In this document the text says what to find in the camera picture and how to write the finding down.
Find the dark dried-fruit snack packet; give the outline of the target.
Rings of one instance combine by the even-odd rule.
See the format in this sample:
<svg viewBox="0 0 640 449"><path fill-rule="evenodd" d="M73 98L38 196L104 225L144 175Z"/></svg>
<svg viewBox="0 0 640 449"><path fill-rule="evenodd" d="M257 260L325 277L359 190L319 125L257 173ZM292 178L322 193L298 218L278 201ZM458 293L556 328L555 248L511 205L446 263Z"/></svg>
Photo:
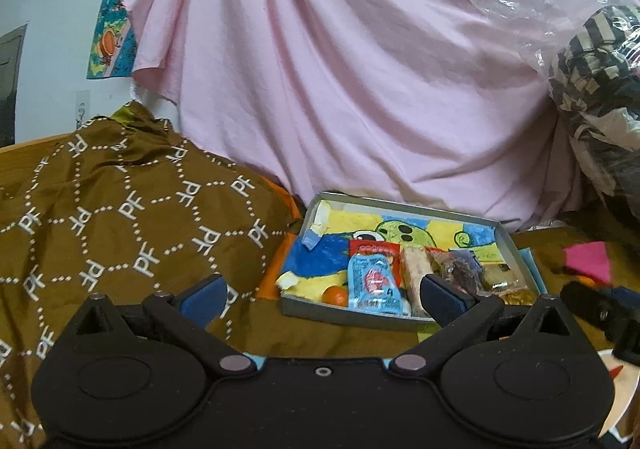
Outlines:
<svg viewBox="0 0 640 449"><path fill-rule="evenodd" d="M458 251L428 249L427 255L435 267L436 275L457 287L457 289L474 295L484 291L482 274L473 273L469 266L462 261Z"/></svg>

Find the clear round cookie packet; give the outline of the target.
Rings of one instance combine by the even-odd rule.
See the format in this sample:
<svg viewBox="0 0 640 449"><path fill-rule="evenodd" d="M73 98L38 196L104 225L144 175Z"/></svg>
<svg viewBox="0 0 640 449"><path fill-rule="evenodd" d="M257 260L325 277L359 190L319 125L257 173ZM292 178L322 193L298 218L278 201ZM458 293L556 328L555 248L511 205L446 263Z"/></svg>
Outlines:
<svg viewBox="0 0 640 449"><path fill-rule="evenodd" d="M524 280L506 264L484 265L482 284L485 291L496 294L526 287Z"/></svg>

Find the clear rice cracker pack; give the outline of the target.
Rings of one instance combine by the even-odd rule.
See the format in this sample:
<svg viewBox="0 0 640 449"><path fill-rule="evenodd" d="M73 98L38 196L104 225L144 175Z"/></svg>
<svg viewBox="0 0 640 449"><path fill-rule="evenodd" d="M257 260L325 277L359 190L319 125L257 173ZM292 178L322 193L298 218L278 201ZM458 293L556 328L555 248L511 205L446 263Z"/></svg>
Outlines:
<svg viewBox="0 0 640 449"><path fill-rule="evenodd" d="M413 317L426 317L420 299L422 279L434 273L430 258L424 247L404 247L400 254L400 272L404 279L408 301Z"/></svg>

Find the blue snack packet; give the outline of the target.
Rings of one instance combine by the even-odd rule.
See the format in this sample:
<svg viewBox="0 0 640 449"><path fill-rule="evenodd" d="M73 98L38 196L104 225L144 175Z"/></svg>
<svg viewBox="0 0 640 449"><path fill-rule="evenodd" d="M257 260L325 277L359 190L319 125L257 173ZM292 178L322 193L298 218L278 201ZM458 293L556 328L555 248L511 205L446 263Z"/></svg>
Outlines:
<svg viewBox="0 0 640 449"><path fill-rule="evenodd" d="M383 254L357 254L347 266L348 308L360 313L401 316L404 304Z"/></svg>

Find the red square snack packet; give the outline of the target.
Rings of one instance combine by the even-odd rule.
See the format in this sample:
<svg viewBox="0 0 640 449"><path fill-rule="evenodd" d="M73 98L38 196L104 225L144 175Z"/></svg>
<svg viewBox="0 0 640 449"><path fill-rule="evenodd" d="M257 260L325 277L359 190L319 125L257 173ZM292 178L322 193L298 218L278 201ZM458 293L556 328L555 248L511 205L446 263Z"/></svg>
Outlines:
<svg viewBox="0 0 640 449"><path fill-rule="evenodd" d="M351 239L349 241L349 255L384 255L390 264L390 271L398 287L402 285L400 275L400 246L395 243L374 241L369 239Z"/></svg>

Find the orange jelly cup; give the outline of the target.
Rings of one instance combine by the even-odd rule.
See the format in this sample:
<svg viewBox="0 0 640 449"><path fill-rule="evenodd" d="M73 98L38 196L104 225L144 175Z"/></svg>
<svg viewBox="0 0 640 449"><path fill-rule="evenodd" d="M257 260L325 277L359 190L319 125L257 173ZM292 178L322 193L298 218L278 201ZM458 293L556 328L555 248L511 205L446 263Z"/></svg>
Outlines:
<svg viewBox="0 0 640 449"><path fill-rule="evenodd" d="M321 300L322 303L326 305L347 307L348 291L345 289L345 287L332 285L332 287L328 287L326 291L323 292Z"/></svg>

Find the yellow snack bar box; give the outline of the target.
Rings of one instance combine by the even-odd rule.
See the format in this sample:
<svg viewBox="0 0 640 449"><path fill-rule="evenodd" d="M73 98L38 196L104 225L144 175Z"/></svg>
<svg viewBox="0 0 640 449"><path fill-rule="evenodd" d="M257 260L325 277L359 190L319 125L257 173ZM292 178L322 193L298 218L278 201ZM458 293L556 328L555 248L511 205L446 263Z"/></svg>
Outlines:
<svg viewBox="0 0 640 449"><path fill-rule="evenodd" d="M460 258L465 262L466 265L469 266L469 269L473 271L473 273L482 273L483 266L480 261L477 259L475 253L469 250L461 250L459 252Z"/></svg>

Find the colourful cartoon bedsheet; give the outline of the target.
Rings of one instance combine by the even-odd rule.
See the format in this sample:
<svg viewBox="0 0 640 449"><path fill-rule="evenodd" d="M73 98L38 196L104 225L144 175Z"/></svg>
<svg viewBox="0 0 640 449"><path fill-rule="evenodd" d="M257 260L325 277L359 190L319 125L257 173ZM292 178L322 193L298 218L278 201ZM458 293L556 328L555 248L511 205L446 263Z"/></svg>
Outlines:
<svg viewBox="0 0 640 449"><path fill-rule="evenodd" d="M212 181L203 190L204 224L220 234L214 267L229 285L228 304L207 328L230 346L261 356L390 356L435 332L434 325L392 331L285 316L276 280L306 210L284 189L262 178L240 189ZM600 204L566 214L562 226L518 232L512 239L517 247L532 249L550 291L559 291L570 281L565 249L597 240L605 243L613 283L632 291L639 288L639 237Z"/></svg>

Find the grey cartoon-lined tray box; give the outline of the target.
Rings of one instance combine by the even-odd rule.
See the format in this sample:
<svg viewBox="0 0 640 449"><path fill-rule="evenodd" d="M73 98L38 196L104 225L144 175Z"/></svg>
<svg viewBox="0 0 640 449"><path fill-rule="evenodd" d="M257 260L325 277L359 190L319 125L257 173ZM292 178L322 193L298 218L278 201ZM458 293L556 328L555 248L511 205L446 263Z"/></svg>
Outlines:
<svg viewBox="0 0 640 449"><path fill-rule="evenodd" d="M333 192L312 200L276 285L290 317L418 331L440 320L420 302L426 276L509 305L546 289L498 221Z"/></svg>

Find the brown PF patterned blanket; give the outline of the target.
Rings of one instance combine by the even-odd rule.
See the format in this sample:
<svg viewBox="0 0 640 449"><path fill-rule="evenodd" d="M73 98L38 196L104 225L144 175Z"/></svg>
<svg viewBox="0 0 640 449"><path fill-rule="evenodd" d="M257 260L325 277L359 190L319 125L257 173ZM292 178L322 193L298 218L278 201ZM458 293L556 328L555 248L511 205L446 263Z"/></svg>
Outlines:
<svg viewBox="0 0 640 449"><path fill-rule="evenodd" d="M43 443L30 384L89 295L129 304L222 276L203 188L256 178L266 179L198 149L136 102L51 146L1 154L3 447Z"/></svg>

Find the striped clothes in bag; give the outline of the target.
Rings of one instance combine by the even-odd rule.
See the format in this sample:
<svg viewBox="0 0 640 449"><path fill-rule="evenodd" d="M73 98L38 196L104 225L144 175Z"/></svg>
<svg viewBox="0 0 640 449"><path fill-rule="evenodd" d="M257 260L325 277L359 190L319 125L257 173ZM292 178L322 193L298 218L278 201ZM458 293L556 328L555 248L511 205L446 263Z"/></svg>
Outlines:
<svg viewBox="0 0 640 449"><path fill-rule="evenodd" d="M639 227L639 8L593 13L551 60L553 102L606 208Z"/></svg>

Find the pink draped sheet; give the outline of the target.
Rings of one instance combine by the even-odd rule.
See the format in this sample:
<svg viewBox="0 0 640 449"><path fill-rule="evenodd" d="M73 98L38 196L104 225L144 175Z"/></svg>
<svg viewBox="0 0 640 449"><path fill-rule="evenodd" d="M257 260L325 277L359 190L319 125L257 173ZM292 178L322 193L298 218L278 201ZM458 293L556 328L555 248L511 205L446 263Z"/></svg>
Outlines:
<svg viewBox="0 0 640 449"><path fill-rule="evenodd" d="M279 181L518 229L577 206L544 81L471 0L124 0L134 79Z"/></svg>

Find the wooden bed frame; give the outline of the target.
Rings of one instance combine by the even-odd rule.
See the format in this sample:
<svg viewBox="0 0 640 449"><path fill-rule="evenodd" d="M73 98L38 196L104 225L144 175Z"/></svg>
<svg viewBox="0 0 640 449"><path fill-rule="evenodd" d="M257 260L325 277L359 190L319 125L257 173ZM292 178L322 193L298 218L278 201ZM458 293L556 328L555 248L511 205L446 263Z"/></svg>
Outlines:
<svg viewBox="0 0 640 449"><path fill-rule="evenodd" d="M59 142L61 139L66 138L66 134L62 135L54 135L46 138L40 138L35 140L30 140L21 143L11 144L11 146L4 146L0 149L1 154L10 153L14 151L22 151L29 148L45 148L46 146L51 146L51 144L55 144Z"/></svg>

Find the colourful wall poster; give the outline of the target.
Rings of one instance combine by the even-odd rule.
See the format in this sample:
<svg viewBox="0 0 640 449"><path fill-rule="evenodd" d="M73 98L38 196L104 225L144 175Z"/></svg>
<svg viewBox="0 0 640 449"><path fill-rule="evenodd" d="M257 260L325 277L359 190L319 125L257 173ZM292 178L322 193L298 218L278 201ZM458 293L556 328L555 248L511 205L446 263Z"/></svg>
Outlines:
<svg viewBox="0 0 640 449"><path fill-rule="evenodd" d="M101 0L87 78L129 77L136 53L137 42L122 0Z"/></svg>

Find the grey wall panel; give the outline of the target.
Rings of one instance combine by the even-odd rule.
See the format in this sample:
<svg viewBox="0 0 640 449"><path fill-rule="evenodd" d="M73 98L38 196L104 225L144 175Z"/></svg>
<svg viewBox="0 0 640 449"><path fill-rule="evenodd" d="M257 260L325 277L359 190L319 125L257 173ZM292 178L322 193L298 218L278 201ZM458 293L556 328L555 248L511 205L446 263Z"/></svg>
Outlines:
<svg viewBox="0 0 640 449"><path fill-rule="evenodd" d="M15 143L15 105L18 76L27 25L1 37L0 45L0 146Z"/></svg>

